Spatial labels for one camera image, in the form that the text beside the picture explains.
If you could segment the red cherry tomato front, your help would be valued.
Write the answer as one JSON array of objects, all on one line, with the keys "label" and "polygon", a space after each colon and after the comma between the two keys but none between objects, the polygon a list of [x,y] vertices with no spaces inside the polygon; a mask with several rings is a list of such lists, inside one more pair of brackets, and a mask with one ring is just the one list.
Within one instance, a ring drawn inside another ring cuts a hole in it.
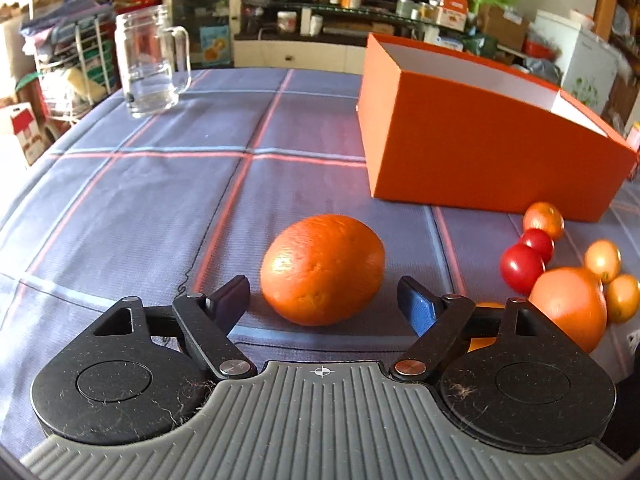
[{"label": "red cherry tomato front", "polygon": [[530,294],[545,270],[544,260],[527,245],[514,244],[500,257],[499,271],[503,281],[521,296]]}]

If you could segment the red cherry tomato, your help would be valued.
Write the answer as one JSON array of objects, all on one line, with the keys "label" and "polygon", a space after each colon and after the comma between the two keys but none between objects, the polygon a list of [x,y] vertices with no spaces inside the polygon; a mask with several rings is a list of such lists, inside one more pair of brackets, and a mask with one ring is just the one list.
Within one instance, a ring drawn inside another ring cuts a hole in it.
[{"label": "red cherry tomato", "polygon": [[548,264],[554,255],[554,240],[542,229],[527,229],[518,242],[532,248],[544,264]]},{"label": "red cherry tomato", "polygon": [[521,296],[530,294],[545,270],[544,260],[527,245],[514,244],[500,257],[499,271],[503,281]]}]

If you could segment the red cherry tomato back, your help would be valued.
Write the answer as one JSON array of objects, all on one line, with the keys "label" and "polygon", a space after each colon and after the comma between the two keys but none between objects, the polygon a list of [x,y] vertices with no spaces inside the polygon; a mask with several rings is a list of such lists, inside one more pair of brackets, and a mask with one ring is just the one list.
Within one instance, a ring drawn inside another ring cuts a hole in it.
[{"label": "red cherry tomato back", "polygon": [[527,229],[518,242],[532,248],[544,264],[548,264],[554,255],[554,240],[542,229]]}]

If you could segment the small orange tangerine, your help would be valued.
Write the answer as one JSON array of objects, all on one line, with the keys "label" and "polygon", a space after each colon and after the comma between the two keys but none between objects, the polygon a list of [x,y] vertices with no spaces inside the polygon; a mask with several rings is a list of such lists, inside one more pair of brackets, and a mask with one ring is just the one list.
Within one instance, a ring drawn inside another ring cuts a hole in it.
[{"label": "small orange tangerine", "polygon": [[523,216],[523,230],[537,229],[546,232],[552,240],[564,235],[564,218],[559,209],[548,202],[531,204]]}]

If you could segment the yellow kumquat upper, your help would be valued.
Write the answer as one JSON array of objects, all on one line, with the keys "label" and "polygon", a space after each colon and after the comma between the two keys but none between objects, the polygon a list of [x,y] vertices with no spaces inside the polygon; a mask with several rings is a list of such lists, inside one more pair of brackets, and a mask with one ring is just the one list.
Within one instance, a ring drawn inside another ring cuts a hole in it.
[{"label": "yellow kumquat upper", "polygon": [[620,248],[610,240],[596,240],[585,252],[584,266],[603,284],[611,283],[622,270]]}]

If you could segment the yellow kumquat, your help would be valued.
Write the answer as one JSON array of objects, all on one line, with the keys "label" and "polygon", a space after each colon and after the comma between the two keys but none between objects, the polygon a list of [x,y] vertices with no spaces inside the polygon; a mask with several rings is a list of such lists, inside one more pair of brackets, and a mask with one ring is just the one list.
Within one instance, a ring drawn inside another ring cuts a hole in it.
[{"label": "yellow kumquat", "polygon": [[596,240],[585,252],[584,266],[603,284],[611,283],[622,270],[620,248],[610,240]]},{"label": "yellow kumquat", "polygon": [[605,300],[608,306],[608,322],[626,323],[639,309],[639,281],[630,274],[620,274],[608,284]]}]

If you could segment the orange cardboard box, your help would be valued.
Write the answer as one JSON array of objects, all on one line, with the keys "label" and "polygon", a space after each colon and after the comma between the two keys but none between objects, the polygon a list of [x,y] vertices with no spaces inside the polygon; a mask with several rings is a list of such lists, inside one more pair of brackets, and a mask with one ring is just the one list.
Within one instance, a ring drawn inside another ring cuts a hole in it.
[{"label": "orange cardboard box", "polygon": [[371,194],[521,214],[548,202],[598,221],[636,161],[553,84],[480,56],[370,35],[357,103]]}]

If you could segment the yellow kumquat lower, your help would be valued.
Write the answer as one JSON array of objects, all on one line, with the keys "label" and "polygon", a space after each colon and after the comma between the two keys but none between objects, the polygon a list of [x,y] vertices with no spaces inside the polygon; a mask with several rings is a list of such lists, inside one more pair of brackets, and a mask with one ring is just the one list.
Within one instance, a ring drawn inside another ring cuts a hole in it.
[{"label": "yellow kumquat lower", "polygon": [[639,309],[639,281],[630,274],[620,274],[608,284],[605,300],[608,306],[608,322],[626,323]]}]

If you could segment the glass mug jar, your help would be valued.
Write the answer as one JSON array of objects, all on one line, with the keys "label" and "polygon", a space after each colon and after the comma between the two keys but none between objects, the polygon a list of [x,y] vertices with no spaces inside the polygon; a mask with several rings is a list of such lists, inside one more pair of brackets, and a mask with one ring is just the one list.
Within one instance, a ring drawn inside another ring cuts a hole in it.
[{"label": "glass mug jar", "polygon": [[122,94],[132,117],[163,113],[190,88],[189,34],[171,24],[167,6],[120,14],[115,46]]}]

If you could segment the white tv stand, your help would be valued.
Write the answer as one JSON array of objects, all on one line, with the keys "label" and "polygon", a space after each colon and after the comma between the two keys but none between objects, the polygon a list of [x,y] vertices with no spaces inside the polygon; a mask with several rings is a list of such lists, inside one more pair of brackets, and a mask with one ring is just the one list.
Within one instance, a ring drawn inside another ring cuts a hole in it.
[{"label": "white tv stand", "polygon": [[233,66],[296,68],[360,74],[367,32],[336,6],[276,2],[246,6],[233,35]]}]

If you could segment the glass door cabinet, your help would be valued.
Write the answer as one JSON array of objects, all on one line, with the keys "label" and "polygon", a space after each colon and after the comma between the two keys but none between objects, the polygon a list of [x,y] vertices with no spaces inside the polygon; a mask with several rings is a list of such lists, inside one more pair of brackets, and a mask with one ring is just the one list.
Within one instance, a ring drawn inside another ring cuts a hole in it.
[{"label": "glass door cabinet", "polygon": [[163,0],[171,23],[190,37],[194,68],[231,67],[234,36],[241,29],[243,0]]}]

